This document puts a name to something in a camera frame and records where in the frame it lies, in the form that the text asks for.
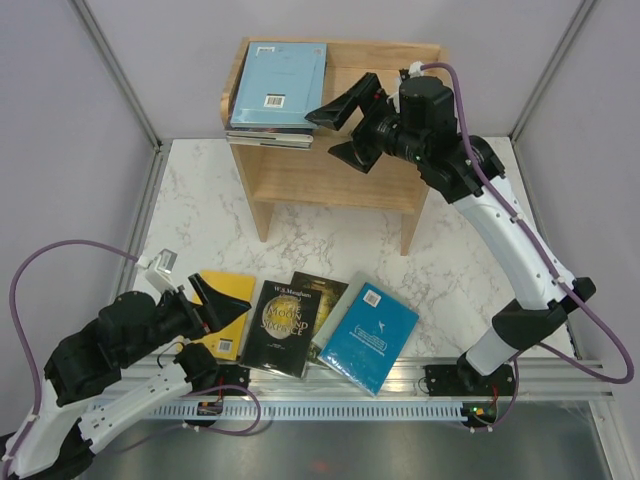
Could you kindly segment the light blue thin book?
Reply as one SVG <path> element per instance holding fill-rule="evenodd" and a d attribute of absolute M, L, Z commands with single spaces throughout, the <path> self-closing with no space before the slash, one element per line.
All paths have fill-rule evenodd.
<path fill-rule="evenodd" d="M 314 129 L 306 115 L 322 104 L 326 61 L 325 43 L 251 42 L 230 125 Z"/>

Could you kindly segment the dark purple planets book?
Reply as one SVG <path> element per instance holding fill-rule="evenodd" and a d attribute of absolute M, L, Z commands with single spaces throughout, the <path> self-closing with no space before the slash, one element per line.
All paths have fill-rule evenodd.
<path fill-rule="evenodd" d="M 307 128 L 232 127 L 228 124 L 225 127 L 225 133 L 227 136 L 233 137 L 311 142 L 314 130 Z"/>

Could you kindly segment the navy blue hardcover book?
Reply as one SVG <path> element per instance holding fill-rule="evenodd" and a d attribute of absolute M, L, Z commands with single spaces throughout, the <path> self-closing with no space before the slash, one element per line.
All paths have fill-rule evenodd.
<path fill-rule="evenodd" d="M 312 144 L 306 142 L 286 142 L 269 139 L 254 139 L 254 138 L 228 138 L 227 142 L 230 145 L 242 145 L 242 146 L 256 146 L 264 148 L 280 148 L 280 149 L 294 149 L 294 150 L 310 150 Z"/>

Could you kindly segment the blue Jules Verne book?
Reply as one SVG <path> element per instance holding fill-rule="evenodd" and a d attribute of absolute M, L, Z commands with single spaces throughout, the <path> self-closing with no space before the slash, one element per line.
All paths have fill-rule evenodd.
<path fill-rule="evenodd" d="M 318 359 L 375 397 L 418 320 L 416 311 L 366 282 Z"/>

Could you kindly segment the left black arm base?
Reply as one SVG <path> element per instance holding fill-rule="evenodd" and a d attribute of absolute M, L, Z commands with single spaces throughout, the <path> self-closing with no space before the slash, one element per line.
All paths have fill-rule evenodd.
<path fill-rule="evenodd" d="M 249 387 L 250 369 L 235 364 L 225 364 L 218 367 L 214 376 L 209 375 L 194 388 L 195 392 L 201 392 L 209 388 L 223 385 Z M 224 389 L 216 392 L 208 392 L 206 396 L 213 396 L 217 401 L 226 396 L 242 396 L 243 393 L 236 389 Z"/>

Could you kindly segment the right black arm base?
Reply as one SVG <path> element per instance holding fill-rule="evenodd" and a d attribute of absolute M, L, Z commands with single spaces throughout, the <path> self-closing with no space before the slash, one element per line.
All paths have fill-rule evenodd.
<path fill-rule="evenodd" d="M 503 364 L 489 376 L 453 364 L 424 366 L 427 390 L 432 397 L 505 397 L 515 393 L 515 373 Z"/>

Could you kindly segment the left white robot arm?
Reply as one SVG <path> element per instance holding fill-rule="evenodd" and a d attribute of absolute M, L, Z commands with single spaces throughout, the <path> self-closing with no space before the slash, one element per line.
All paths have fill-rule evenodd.
<path fill-rule="evenodd" d="M 72 479 L 156 407 L 217 387 L 218 363 L 200 340 L 232 324 L 251 305 L 212 288 L 198 274 L 189 281 L 196 303 L 183 288 L 159 299 L 129 291 L 56 346 L 44 366 L 33 412 L 5 442 L 2 478 Z M 178 337 L 187 345 L 159 373 L 98 411 L 88 411 L 126 369 Z"/>

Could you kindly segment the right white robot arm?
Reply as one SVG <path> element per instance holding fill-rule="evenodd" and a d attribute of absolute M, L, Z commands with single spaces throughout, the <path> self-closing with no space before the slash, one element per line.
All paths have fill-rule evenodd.
<path fill-rule="evenodd" d="M 515 298 L 456 366 L 458 385 L 477 394 L 502 364 L 554 333 L 596 287 L 567 270 L 533 232 L 488 143 L 463 137 L 451 88 L 436 77 L 417 76 L 405 78 L 398 94 L 393 102 L 377 75 L 366 73 L 305 118 L 338 131 L 360 110 L 363 117 L 350 140 L 332 146 L 329 154 L 362 173 L 383 154 L 415 165 L 424 183 L 476 229 L 502 267 Z"/>

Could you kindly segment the wooden two-tier shelf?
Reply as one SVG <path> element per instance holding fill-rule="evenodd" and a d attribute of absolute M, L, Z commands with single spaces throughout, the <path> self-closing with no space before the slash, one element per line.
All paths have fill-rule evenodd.
<path fill-rule="evenodd" d="M 323 100 L 344 93 L 365 73 L 378 75 L 392 91 L 400 69 L 415 61 L 446 62 L 438 44 L 328 40 Z M 234 144 L 231 147 L 258 238 L 266 241 L 276 205 L 315 205 L 390 211 L 401 216 L 401 255 L 407 255 L 428 189 L 417 169 L 388 155 L 363 174 L 331 156 L 356 126 L 352 117 L 339 132 L 317 131 L 308 150 Z"/>

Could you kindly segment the black Moon and Sixpence book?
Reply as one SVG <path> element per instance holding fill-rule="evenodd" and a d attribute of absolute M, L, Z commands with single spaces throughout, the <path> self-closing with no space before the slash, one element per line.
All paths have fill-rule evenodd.
<path fill-rule="evenodd" d="M 320 302 L 317 290 L 265 281 L 240 364 L 301 379 Z"/>

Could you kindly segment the green forest cover book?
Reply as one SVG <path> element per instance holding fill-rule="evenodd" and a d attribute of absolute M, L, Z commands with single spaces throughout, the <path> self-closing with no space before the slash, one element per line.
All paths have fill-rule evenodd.
<path fill-rule="evenodd" d="M 348 284 L 326 277 L 295 271 L 292 276 L 291 285 L 296 288 L 309 289 L 320 293 L 319 304 L 314 310 L 314 322 L 310 330 L 309 346 L 305 356 L 305 368 L 308 368 L 310 365 L 320 365 L 321 362 L 317 359 L 320 348 L 312 343 L 313 337 L 324 325 L 333 308 L 346 291 Z"/>

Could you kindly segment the white Great Gatsby book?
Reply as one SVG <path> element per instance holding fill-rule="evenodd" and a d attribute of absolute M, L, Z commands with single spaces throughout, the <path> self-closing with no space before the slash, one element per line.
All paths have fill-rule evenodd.
<path fill-rule="evenodd" d="M 372 278 L 364 272 L 357 272 L 354 275 L 344 293 L 330 311 L 327 319 L 311 340 L 310 352 L 312 358 L 316 358 L 327 345 L 335 329 L 344 318 L 364 284 L 371 280 Z"/>

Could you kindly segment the aluminium front rail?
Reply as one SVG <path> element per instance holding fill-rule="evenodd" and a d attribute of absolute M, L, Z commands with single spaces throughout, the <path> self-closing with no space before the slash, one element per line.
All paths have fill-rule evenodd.
<path fill-rule="evenodd" d="M 439 379 L 427 373 L 429 365 L 449 364 L 451 358 L 399 359 L 391 369 L 377 400 L 413 400 L 419 397 L 436 400 L 489 400 L 491 389 L 471 394 L 455 390 L 446 393 Z M 519 385 L 517 397 L 526 401 L 610 400 L 612 387 L 571 365 L 551 357 L 523 357 L 518 360 L 519 374 L 509 383 Z M 106 388 L 100 400 L 115 400 L 161 372 L 151 357 L 125 370 L 122 379 Z M 248 389 L 262 400 L 371 400 L 364 389 L 337 372 L 311 365 L 302 379 L 260 370 L 249 373 Z"/>

